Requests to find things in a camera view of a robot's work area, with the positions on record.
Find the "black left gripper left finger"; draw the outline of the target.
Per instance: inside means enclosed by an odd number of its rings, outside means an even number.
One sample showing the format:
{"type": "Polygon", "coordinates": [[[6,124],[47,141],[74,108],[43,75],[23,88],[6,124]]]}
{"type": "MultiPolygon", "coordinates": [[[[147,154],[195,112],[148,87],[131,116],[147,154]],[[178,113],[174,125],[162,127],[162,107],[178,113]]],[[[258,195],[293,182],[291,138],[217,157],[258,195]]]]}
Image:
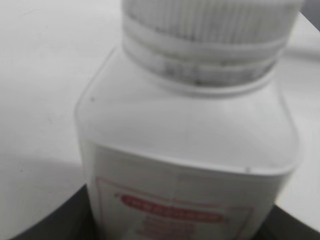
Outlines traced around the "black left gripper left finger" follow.
{"type": "Polygon", "coordinates": [[[97,232],[86,186],[13,240],[95,240],[97,232]]]}

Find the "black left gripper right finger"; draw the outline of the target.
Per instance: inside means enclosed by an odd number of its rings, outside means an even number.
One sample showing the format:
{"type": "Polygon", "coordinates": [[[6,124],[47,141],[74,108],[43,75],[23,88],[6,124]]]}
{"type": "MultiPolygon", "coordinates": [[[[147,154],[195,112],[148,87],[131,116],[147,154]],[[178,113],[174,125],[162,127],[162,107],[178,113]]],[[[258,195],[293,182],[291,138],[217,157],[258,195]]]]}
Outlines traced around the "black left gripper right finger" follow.
{"type": "Polygon", "coordinates": [[[319,240],[320,232],[274,206],[262,226],[263,240],[319,240]]]}

